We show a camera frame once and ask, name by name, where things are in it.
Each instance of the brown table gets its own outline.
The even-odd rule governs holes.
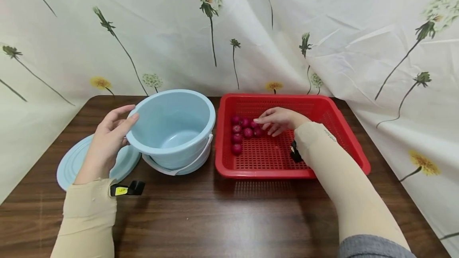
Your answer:
[[[49,257],[65,193],[55,180],[64,154],[113,108],[141,96],[90,99],[0,206],[0,256]],[[211,98],[218,109],[220,98]],[[335,100],[371,162],[369,179],[395,216],[414,254],[449,257],[344,101]],[[141,197],[118,198],[118,257],[336,257],[335,209],[317,180],[227,180],[206,164],[166,176],[140,161],[125,179],[146,183]]]

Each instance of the bucket rim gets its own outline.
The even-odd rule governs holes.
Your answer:
[[[215,114],[215,107],[212,104],[212,102],[205,96],[202,95],[199,92],[192,91],[192,90],[187,90],[187,89],[174,89],[174,90],[168,90],[168,91],[163,91],[151,96],[148,96],[147,98],[143,99],[140,103],[138,103],[135,108],[129,113],[127,117],[132,116],[134,113],[136,113],[143,105],[145,105],[148,101],[157,98],[159,96],[167,95],[170,93],[188,93],[192,95],[196,95],[199,98],[201,98],[203,101],[206,102],[207,107],[209,108],[209,121],[207,122],[207,125],[204,127],[204,129],[192,140],[189,140],[188,142],[181,144],[176,147],[170,147],[168,149],[159,149],[156,147],[149,147],[145,146],[144,144],[140,143],[132,134],[132,131],[129,131],[126,135],[127,140],[133,146],[135,149],[137,149],[141,153],[146,153],[146,154],[151,154],[151,155],[164,155],[164,154],[172,154],[172,153],[177,153],[181,152],[182,150],[185,150],[189,147],[192,147],[198,143],[200,143],[203,139],[207,139],[210,133],[212,133],[212,129],[214,128],[215,125],[215,119],[216,119],[216,114]]]

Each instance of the white curtain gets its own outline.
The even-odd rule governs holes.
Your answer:
[[[0,0],[0,11],[4,194],[94,95],[320,93],[349,103],[459,256],[459,0]]]

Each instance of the red fruit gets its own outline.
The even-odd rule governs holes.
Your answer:
[[[240,116],[232,116],[231,117],[231,125],[239,125],[241,123]]]
[[[252,129],[257,128],[258,126],[259,126],[259,125],[258,125],[256,122],[250,121],[250,127],[251,127]]]
[[[242,134],[244,134],[244,138],[246,138],[246,139],[249,139],[249,138],[253,137],[253,131],[252,131],[251,128],[245,128],[242,131]]]
[[[263,129],[260,128],[259,126],[253,129],[253,135],[255,137],[261,137],[263,135]]]
[[[250,120],[247,117],[243,117],[241,120],[241,127],[243,129],[250,127]]]
[[[242,127],[240,125],[233,125],[231,131],[233,132],[233,134],[238,134],[242,131]]]
[[[232,143],[237,143],[237,144],[242,143],[242,135],[241,134],[233,134],[232,137],[231,137],[231,142]]]
[[[231,146],[231,152],[235,155],[240,155],[242,153],[242,145],[236,143]]]

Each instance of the red basket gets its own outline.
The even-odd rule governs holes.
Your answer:
[[[370,164],[351,128],[335,103],[318,95],[226,94],[220,100],[215,138],[215,167],[224,177],[238,179],[316,178],[305,163],[290,158],[293,131],[277,137],[265,135],[244,140],[239,156],[231,152],[231,116],[254,119],[272,107],[283,107],[323,125],[336,137],[362,171],[368,175]]]

